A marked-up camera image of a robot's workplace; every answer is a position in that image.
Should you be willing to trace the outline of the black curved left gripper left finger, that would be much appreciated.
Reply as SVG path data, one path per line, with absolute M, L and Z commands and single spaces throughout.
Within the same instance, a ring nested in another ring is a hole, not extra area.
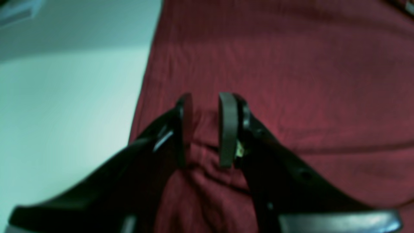
M 170 176 L 191 150 L 192 96 L 159 116 L 74 187 L 34 205 L 18 205 L 11 233 L 151 233 Z

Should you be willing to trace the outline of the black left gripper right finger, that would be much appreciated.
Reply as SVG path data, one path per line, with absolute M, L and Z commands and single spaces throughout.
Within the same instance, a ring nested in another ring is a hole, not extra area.
M 240 95 L 219 93 L 219 165 L 242 171 L 261 233 L 399 233 L 397 210 L 363 204 L 281 145 Z

